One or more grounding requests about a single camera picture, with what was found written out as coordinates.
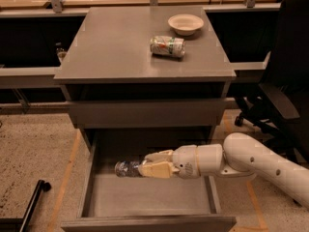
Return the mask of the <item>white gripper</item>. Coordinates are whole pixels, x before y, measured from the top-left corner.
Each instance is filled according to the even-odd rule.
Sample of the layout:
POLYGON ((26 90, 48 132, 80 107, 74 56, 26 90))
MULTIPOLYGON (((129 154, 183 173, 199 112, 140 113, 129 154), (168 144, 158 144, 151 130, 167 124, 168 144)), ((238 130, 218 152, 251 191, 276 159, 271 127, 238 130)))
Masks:
POLYGON ((188 145, 175 151, 165 150, 147 154, 145 160, 150 162, 141 164, 138 170, 142 176, 149 178, 168 179, 176 173, 183 179, 198 178, 196 149, 196 145, 188 145))

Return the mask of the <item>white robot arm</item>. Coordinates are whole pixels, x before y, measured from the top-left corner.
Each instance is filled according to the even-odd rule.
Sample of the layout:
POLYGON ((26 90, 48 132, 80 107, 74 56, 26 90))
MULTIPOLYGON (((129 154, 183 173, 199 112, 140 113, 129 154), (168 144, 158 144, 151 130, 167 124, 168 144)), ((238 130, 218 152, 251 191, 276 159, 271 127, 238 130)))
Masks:
POLYGON ((185 145, 148 154, 138 166, 144 177, 183 179, 261 176, 309 208, 309 169, 271 151, 253 137, 234 132, 222 144, 185 145))

